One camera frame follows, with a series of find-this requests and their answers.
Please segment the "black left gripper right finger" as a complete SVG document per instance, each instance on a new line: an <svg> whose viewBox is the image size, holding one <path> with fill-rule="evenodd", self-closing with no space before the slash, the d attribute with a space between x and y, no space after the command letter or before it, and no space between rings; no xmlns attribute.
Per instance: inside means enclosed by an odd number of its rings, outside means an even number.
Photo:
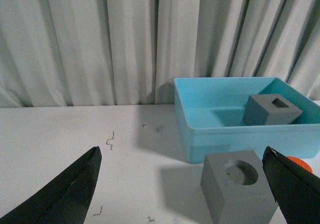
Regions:
<svg viewBox="0 0 320 224"><path fill-rule="evenodd" d="M268 146L262 167L287 223L319 223L320 178Z"/></svg>

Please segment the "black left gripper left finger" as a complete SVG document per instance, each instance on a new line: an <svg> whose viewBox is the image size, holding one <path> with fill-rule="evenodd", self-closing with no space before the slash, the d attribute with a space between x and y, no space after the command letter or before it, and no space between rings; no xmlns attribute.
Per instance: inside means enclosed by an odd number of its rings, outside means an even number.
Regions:
<svg viewBox="0 0 320 224"><path fill-rule="evenodd" d="M84 223L102 154L93 147L42 189L0 218L1 223Z"/></svg>

